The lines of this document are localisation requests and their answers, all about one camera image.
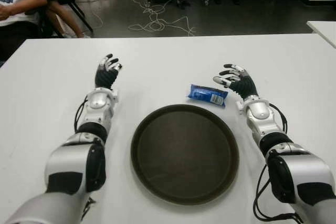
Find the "robot left hand black silver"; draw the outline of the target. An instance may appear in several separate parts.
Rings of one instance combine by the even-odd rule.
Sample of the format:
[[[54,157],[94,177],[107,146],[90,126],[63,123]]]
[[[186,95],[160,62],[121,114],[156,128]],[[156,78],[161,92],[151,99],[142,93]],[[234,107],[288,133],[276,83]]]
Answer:
[[[98,64],[95,87],[111,89],[122,67],[119,59],[114,58],[113,54],[106,55]]]

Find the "robot right hand black silver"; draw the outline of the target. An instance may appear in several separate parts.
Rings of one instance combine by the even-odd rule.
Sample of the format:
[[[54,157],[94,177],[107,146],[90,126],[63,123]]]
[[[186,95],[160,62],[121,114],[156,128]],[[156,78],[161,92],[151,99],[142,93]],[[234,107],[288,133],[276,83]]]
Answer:
[[[235,64],[225,64],[224,70],[213,81],[236,92],[243,100],[258,96],[256,86],[246,69]]]

